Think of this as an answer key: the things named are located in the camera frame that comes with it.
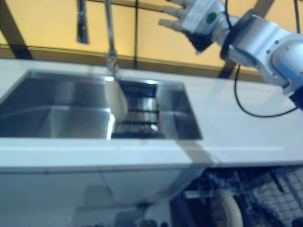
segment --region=kitchen faucet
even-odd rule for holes
[[[107,36],[109,43],[109,51],[105,54],[105,59],[107,61],[107,68],[111,72],[112,76],[115,78],[116,73],[119,69],[117,62],[117,53],[115,50],[114,43],[114,31],[112,25],[112,13],[111,13],[111,0],[104,0],[105,5],[105,15],[107,23]],[[82,44],[88,44],[88,33],[87,33],[87,23],[86,23],[86,7],[85,0],[77,0],[78,8],[78,29],[77,29],[77,41]]]

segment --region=white cabinet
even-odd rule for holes
[[[136,204],[171,198],[181,192],[204,169],[176,168],[104,173],[104,178],[118,203]]]
[[[112,205],[101,173],[0,174],[0,226],[66,227],[83,207]]]

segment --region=robotic arm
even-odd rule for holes
[[[161,19],[160,25],[184,33],[197,52],[216,42],[223,60],[256,68],[267,83],[281,86],[284,95],[303,110],[302,34],[285,31],[253,10],[228,21],[220,0],[170,1],[182,8],[163,6],[162,11],[178,20]]]

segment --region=sink basin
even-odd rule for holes
[[[119,80],[129,112],[118,124],[104,95],[111,79],[29,71],[1,101],[0,136],[201,139],[182,83]]]

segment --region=dish rack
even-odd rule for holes
[[[195,184],[203,204],[229,190],[245,227],[291,227],[303,217],[303,166],[208,169]]]
[[[112,138],[164,138],[160,130],[159,105],[156,99],[157,85],[120,81],[128,113],[119,123]]]

